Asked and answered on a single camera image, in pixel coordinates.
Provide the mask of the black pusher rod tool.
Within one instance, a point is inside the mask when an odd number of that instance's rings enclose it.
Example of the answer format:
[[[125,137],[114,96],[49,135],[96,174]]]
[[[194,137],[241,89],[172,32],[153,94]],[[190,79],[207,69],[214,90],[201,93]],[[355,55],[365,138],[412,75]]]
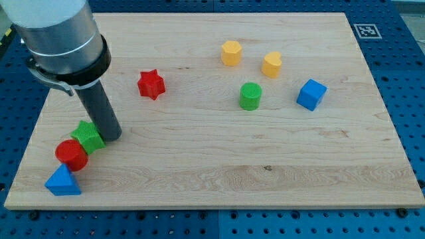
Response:
[[[119,139],[122,128],[101,82],[75,90],[101,138],[104,141]]]

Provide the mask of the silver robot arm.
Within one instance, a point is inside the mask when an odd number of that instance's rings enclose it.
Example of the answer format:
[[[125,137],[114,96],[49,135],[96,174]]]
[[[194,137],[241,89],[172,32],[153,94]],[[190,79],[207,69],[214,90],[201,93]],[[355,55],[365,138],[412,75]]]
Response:
[[[104,141],[122,134],[100,82],[111,63],[87,0],[1,0],[30,52],[30,73],[45,86],[78,95]]]

